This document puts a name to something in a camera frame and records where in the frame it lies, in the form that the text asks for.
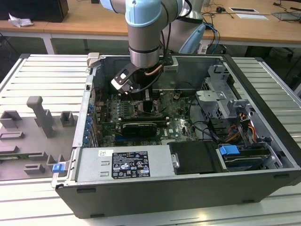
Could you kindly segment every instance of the green circuit board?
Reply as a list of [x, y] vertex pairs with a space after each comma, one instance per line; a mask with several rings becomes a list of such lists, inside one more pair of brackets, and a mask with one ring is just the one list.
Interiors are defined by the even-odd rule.
[[[189, 101], [189, 97], [181, 97], [180, 93], [161, 93], [153, 100], [153, 111], [146, 113], [141, 110], [141, 100], [124, 100], [119, 95], [110, 95], [98, 114], [99, 146], [166, 145], [173, 141], [197, 140], [188, 120]], [[155, 123], [157, 133], [152, 137], [124, 137], [121, 127], [125, 123]]]

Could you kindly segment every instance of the blue drive latch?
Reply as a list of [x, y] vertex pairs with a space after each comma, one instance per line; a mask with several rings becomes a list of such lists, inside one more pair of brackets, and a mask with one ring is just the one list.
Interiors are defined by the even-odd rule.
[[223, 145], [219, 148], [222, 155], [225, 154], [240, 154], [236, 145]]

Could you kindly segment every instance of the white paper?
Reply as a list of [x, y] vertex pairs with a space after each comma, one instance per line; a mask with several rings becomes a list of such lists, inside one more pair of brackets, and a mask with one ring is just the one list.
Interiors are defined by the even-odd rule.
[[99, 150], [98, 151], [98, 156], [112, 156], [113, 155], [114, 150]]
[[30, 26], [33, 25], [32, 21], [30, 19], [20, 19], [17, 17], [12, 16], [9, 14], [9, 19], [8, 21], [16, 27], [21, 27], [21, 26]]
[[256, 20], [268, 20], [268, 18], [266, 18], [265, 16], [263, 15], [256, 15], [256, 14], [241, 14], [241, 13], [236, 13], [236, 15], [239, 17], [239, 18], [242, 18], [242, 19], [256, 19]]

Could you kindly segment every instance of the floor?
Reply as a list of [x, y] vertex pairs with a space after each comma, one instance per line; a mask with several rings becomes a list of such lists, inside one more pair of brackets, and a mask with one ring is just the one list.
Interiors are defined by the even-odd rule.
[[[42, 39], [39, 38], [21, 38], [11, 37], [8, 38], [11, 45], [18, 53], [31, 53], [31, 54], [46, 54], [46, 49]], [[82, 40], [71, 39], [54, 39], [54, 46], [58, 54], [87, 54], [89, 52], [101, 53], [127, 53], [128, 43], [126, 41], [114, 40], [88, 40], [90, 50], [84, 50], [84, 43]], [[243, 57], [247, 47], [243, 46], [226, 46], [227, 54], [233, 57]], [[222, 47], [219, 47], [215, 52], [219, 53]], [[253, 57], [263, 57], [264, 48], [255, 48], [252, 51]], [[265, 62], [283, 79], [290, 68], [295, 64], [296, 60], [301, 56], [301, 49], [294, 49], [294, 55], [291, 61], [287, 59], [287, 50], [283, 48], [273, 48], [268, 57], [264, 58]], [[18, 59], [18, 54], [3, 41], [0, 45], [0, 79], [8, 73], [11, 66]], [[285, 80], [290, 84], [293, 77], [300, 74], [301, 60], [291, 71]]]

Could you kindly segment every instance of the warning symbol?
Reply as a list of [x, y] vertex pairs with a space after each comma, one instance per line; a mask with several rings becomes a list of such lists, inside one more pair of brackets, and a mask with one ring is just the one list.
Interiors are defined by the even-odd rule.
[[120, 163], [115, 163], [113, 166], [114, 170], [119, 170], [120, 169]]

